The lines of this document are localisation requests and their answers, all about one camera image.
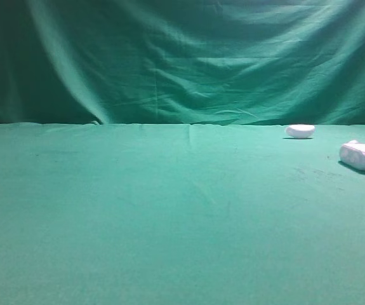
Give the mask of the white earphone case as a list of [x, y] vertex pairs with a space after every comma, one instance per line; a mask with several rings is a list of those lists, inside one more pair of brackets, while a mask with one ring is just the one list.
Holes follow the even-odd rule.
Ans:
[[294, 139], [308, 139], [313, 136], [315, 132], [314, 125], [296, 124], [289, 125], [285, 129], [286, 134]]

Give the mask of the green backdrop cloth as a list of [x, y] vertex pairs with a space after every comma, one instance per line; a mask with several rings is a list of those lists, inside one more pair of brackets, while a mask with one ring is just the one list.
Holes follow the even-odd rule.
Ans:
[[0, 123], [365, 125], [365, 1], [0, 1]]

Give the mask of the green table cloth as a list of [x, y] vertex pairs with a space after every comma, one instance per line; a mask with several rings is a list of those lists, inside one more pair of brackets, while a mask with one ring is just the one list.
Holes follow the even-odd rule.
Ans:
[[0, 125], [0, 304], [365, 304], [365, 126]]

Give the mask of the white plastic bottle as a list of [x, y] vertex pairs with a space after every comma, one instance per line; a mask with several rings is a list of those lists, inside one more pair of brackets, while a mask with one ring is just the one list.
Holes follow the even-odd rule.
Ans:
[[340, 147], [340, 161], [356, 170], [365, 171], [365, 144], [352, 140]]

